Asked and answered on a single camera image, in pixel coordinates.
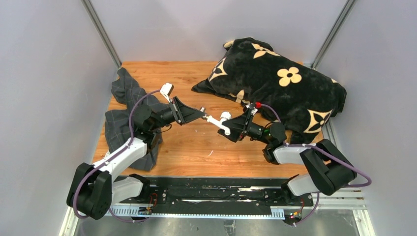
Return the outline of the white plastic water faucet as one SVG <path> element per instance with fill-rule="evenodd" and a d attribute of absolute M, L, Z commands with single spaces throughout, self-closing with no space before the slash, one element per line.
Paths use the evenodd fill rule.
<path fill-rule="evenodd" d="M 224 131 L 224 134 L 226 136 L 229 136 L 231 134 L 231 130 L 229 127 L 225 126 L 223 122 L 228 121 L 232 118 L 232 115 L 229 112 L 223 112 L 220 116 L 220 120 L 215 119 L 213 116 L 209 115 L 207 116 L 207 122 L 214 124 L 219 129 Z"/>

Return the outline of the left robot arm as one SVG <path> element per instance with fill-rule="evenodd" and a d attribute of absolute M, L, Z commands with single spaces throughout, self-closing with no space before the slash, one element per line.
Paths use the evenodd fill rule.
<path fill-rule="evenodd" d="M 128 118 L 130 137 L 107 157 L 93 163 L 81 163 L 75 170 L 66 203 L 80 219 L 102 218 L 112 205 L 128 198 L 139 203 L 150 199 L 148 180 L 130 175 L 118 181 L 117 177 L 135 161 L 150 154 L 160 134 L 157 129 L 173 122 L 184 125 L 203 118 L 205 112 L 172 98 L 167 108 L 158 112 L 149 105 L 136 104 Z"/>

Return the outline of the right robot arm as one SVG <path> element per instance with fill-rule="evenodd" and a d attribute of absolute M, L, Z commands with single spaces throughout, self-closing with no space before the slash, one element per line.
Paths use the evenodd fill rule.
<path fill-rule="evenodd" d="M 262 153 L 268 163 L 303 165 L 306 168 L 306 174 L 295 175 L 282 185 L 284 203 L 293 205 L 301 195 L 313 192 L 331 196 L 357 177 L 351 163 L 331 141 L 323 139 L 313 144 L 289 144 L 282 123 L 256 124 L 254 112 L 254 108 L 246 108 L 237 117 L 223 112 L 220 117 L 222 128 L 218 133 L 235 143 L 245 137 L 264 143 L 266 146 Z"/>

